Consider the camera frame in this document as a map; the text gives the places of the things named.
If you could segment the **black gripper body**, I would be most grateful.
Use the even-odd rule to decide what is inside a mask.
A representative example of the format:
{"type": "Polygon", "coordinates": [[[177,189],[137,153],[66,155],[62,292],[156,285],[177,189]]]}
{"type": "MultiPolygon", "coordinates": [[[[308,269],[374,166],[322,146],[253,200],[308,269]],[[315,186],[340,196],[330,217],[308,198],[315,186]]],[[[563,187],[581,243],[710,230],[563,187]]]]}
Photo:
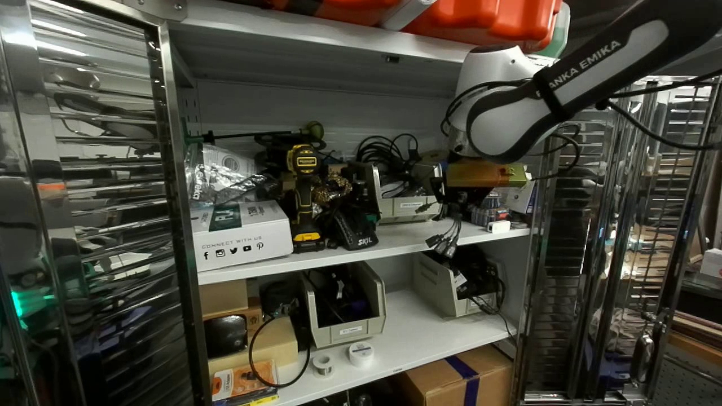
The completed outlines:
{"type": "Polygon", "coordinates": [[[490,187],[446,187],[442,194],[444,214],[458,222],[477,223],[485,214],[482,200],[490,187]]]}

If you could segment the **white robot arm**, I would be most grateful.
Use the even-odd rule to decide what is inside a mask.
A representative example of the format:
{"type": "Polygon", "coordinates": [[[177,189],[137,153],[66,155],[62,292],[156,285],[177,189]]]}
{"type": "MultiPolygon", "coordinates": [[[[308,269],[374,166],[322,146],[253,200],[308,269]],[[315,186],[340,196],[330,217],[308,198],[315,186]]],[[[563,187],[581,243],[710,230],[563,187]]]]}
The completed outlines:
{"type": "Polygon", "coordinates": [[[518,162],[561,121],[709,42],[719,0],[635,0],[594,38],[551,65],[518,46],[469,50],[442,127],[448,153],[518,162]]]}

